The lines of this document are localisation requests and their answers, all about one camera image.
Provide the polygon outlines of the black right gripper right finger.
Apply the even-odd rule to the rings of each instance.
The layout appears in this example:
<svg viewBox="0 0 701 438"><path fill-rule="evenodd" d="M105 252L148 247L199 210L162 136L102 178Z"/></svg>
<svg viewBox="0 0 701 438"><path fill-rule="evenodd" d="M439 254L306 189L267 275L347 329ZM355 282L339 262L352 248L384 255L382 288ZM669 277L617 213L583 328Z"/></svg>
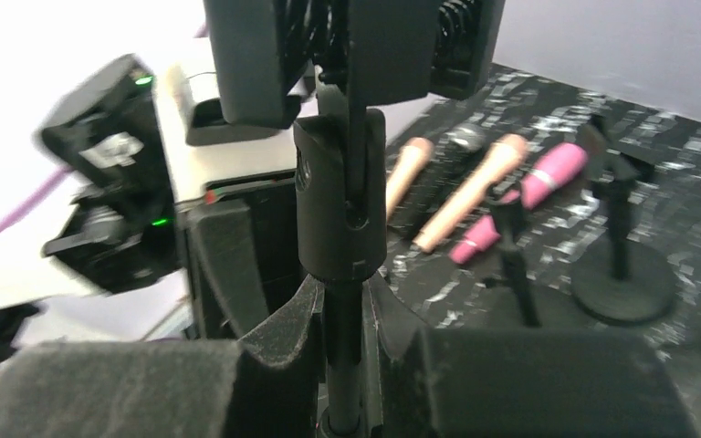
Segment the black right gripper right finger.
<svg viewBox="0 0 701 438"><path fill-rule="evenodd" d="M693 437L654 350L622 331L434 328L368 284L386 437Z"/></svg>

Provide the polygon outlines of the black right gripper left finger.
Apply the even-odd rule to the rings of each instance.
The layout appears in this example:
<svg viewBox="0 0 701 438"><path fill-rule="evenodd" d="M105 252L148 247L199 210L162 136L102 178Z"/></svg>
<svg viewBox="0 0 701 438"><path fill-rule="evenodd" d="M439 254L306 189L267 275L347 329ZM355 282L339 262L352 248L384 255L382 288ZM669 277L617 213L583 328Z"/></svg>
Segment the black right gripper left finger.
<svg viewBox="0 0 701 438"><path fill-rule="evenodd" d="M45 343L0 373L0 437L310 437L318 282L238 340Z"/></svg>

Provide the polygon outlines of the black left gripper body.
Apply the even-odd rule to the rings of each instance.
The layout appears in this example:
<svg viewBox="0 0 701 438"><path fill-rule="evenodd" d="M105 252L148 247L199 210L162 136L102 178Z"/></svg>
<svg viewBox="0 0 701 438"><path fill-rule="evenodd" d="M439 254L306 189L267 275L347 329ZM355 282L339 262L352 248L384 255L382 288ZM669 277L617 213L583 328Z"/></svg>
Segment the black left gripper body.
<svg viewBox="0 0 701 438"><path fill-rule="evenodd" d="M256 258L269 316L285 305L304 278L298 261L296 192L293 172L270 172L238 177L224 182L209 182L199 198L177 203L176 232L179 260L187 272L189 299L195 335L201 336L195 323L192 250L187 231L187 214L203 204L243 200L250 208L256 246Z"/></svg>

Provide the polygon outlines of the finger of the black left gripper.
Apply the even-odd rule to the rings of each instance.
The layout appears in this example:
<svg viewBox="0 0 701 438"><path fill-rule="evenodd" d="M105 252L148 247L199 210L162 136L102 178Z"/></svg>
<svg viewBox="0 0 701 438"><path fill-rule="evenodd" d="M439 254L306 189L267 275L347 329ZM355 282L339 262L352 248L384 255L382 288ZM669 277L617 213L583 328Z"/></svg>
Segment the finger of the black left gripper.
<svg viewBox="0 0 701 438"><path fill-rule="evenodd" d="M203 204L187 214L195 323L205 339L243 337L269 317L249 206Z"/></svg>

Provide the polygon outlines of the beige microphone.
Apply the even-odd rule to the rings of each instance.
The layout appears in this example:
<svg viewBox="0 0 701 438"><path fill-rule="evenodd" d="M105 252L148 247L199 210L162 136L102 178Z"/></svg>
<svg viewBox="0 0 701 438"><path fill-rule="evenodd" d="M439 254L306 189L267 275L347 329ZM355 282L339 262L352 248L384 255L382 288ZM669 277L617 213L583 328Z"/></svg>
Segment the beige microphone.
<svg viewBox="0 0 701 438"><path fill-rule="evenodd" d="M431 253L486 197L488 188L498 183L525 161L528 140L507 134L494 142L483 161L424 225L413 244L423 253Z"/></svg>
<svg viewBox="0 0 701 438"><path fill-rule="evenodd" d="M411 138L399 150L396 163L386 182L386 220L408 191L415 177L431 160L434 144L425 138Z"/></svg>

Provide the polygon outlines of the black round-base microphone stand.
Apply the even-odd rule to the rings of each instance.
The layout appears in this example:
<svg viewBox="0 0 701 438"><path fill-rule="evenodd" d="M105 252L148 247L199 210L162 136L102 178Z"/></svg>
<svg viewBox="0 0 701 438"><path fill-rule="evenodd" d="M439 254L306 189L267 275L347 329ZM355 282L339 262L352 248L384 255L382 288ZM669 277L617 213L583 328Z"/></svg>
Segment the black round-base microphone stand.
<svg viewBox="0 0 701 438"><path fill-rule="evenodd" d="M619 146L601 114L591 115L579 138L590 152L586 175L604 210L606 231L571 263L571 295L582 311L608 325L652 323L674 308L676 277L665 255L630 239L630 198L639 183L654 180L656 161Z"/></svg>

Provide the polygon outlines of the black grey-mesh microphone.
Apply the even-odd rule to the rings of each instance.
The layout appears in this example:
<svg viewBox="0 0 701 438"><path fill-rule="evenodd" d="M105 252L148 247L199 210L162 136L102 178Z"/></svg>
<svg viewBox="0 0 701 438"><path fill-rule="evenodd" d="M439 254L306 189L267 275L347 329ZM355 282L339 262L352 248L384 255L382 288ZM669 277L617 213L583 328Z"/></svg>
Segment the black grey-mesh microphone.
<svg viewBox="0 0 701 438"><path fill-rule="evenodd" d="M394 209L388 227L402 238L414 238L446 197L451 181L485 148L484 143L485 133L475 123L464 122L444 134L435 144L433 157Z"/></svg>

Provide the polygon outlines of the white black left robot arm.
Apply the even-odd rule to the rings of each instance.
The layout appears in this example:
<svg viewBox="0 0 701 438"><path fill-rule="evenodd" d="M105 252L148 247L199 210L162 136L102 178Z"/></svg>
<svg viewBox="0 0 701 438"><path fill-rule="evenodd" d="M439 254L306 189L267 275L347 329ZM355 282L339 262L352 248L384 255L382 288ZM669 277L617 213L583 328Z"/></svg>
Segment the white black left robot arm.
<svg viewBox="0 0 701 438"><path fill-rule="evenodd" d="M0 223L0 362L53 297L151 290L180 266L189 210L272 200L296 165L290 130L225 123L211 45L195 38L159 69L127 54L64 95L37 129L64 163Z"/></svg>

